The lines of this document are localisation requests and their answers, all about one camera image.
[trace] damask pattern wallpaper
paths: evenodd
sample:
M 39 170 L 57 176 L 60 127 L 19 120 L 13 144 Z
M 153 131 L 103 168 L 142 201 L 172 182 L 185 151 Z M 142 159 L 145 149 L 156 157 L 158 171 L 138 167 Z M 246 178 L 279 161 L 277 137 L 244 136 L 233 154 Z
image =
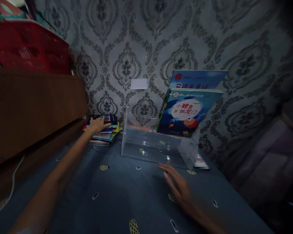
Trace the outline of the damask pattern wallpaper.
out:
M 222 168 L 293 89 L 293 38 L 272 0 L 46 0 L 38 10 L 70 44 L 89 112 L 159 114 L 174 69 L 226 69 L 200 147 Z M 147 90 L 130 80 L 149 78 Z

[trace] red basket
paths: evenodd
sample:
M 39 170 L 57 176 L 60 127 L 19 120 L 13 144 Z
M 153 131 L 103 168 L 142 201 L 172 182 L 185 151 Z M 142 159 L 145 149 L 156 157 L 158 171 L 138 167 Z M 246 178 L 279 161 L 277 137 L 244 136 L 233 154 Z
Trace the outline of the red basket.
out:
M 0 22 L 0 63 L 9 68 L 69 74 L 69 44 L 29 20 Z

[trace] stack of books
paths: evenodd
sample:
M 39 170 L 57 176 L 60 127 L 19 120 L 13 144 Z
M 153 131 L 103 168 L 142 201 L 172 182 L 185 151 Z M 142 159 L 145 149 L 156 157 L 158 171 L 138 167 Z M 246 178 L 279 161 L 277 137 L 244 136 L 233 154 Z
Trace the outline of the stack of books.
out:
M 101 132 L 94 134 L 89 142 L 89 145 L 108 146 L 113 142 L 116 134 L 122 130 L 117 121 L 116 115 L 91 115 L 89 116 L 87 124 L 83 127 L 83 131 L 90 126 L 90 119 L 104 118 L 104 124 L 111 123 L 110 126 L 103 129 Z
M 157 132 L 192 137 L 210 108 L 223 95 L 215 88 L 227 73 L 175 70 L 160 111 Z

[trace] red circular logo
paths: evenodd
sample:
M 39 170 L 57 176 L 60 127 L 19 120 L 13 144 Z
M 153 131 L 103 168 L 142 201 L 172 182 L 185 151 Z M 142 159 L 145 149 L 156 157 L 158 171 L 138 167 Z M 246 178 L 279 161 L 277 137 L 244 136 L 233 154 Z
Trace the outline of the red circular logo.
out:
M 182 77 L 181 73 L 178 73 L 176 76 L 175 76 L 175 80 L 180 80 Z

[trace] clear acrylic book stand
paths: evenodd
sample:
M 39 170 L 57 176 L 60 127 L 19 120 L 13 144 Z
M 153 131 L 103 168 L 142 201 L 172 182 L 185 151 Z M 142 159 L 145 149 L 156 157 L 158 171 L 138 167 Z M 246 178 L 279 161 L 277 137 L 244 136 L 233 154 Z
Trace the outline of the clear acrylic book stand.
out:
M 198 154 L 199 128 L 192 138 L 160 134 L 157 116 L 134 115 L 132 107 L 128 104 L 126 109 L 121 155 L 191 170 Z

